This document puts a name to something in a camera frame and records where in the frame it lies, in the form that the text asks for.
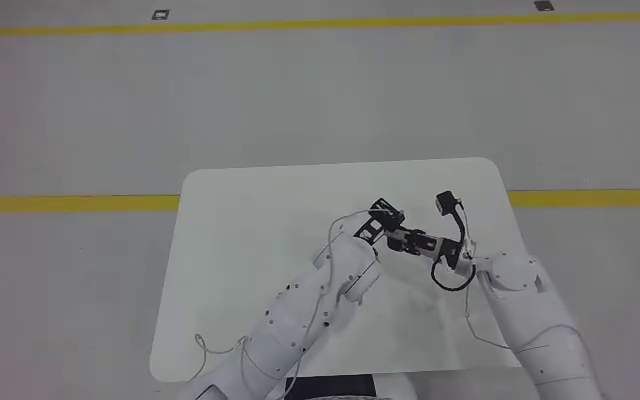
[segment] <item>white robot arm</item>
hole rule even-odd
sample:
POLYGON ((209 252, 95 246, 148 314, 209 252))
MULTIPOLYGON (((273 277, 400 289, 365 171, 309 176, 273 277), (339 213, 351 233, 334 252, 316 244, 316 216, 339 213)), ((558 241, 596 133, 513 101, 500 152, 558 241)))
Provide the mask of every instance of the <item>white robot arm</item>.
POLYGON ((264 399, 331 325, 338 302, 359 302, 380 276, 375 249, 359 238, 339 233, 331 243, 333 262, 329 253, 325 248, 316 258, 317 270, 286 285, 241 345, 178 398, 264 399))
POLYGON ((473 258, 463 253, 466 230, 456 210, 462 203, 444 192, 436 204, 442 215, 454 217, 460 241, 404 228, 404 214, 379 199, 369 210, 369 221, 354 236, 340 232, 316 258, 317 270, 287 285, 241 345, 213 371, 186 385, 179 400, 266 398, 289 370, 299 368, 302 355, 331 325, 338 302, 343 297, 361 301, 378 279, 373 244, 382 235, 392 250, 432 259, 431 277, 447 291, 464 289, 477 275, 505 348, 514 352, 541 400, 601 400, 588 350, 540 262, 527 254, 473 258), (441 259, 466 278, 462 285, 450 288, 436 279, 441 259))
POLYGON ((601 400, 588 349, 541 263, 507 253, 467 263, 476 264, 502 337, 540 399, 601 400))

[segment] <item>white table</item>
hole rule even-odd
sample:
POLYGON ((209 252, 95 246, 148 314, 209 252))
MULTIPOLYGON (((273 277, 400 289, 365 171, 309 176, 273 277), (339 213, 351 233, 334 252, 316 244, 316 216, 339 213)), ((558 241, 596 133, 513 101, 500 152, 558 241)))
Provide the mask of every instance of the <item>white table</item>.
MULTIPOLYGON (((329 223, 379 197, 405 211, 407 227, 457 240, 436 210, 445 190, 463 199, 478 254, 525 251, 500 174, 486 159, 200 170, 184 182, 158 314, 150 368, 160 381, 187 380, 202 353, 250 331, 284 284, 313 268, 329 223)), ((376 246, 384 274, 347 307, 305 356, 302 376, 517 366, 509 351, 481 343, 464 320, 464 292, 438 289, 429 261, 376 246)), ((446 272, 442 279, 459 282, 446 272)), ((478 288, 477 332, 501 341, 478 288)), ((212 369, 224 356, 210 356, 212 369)))

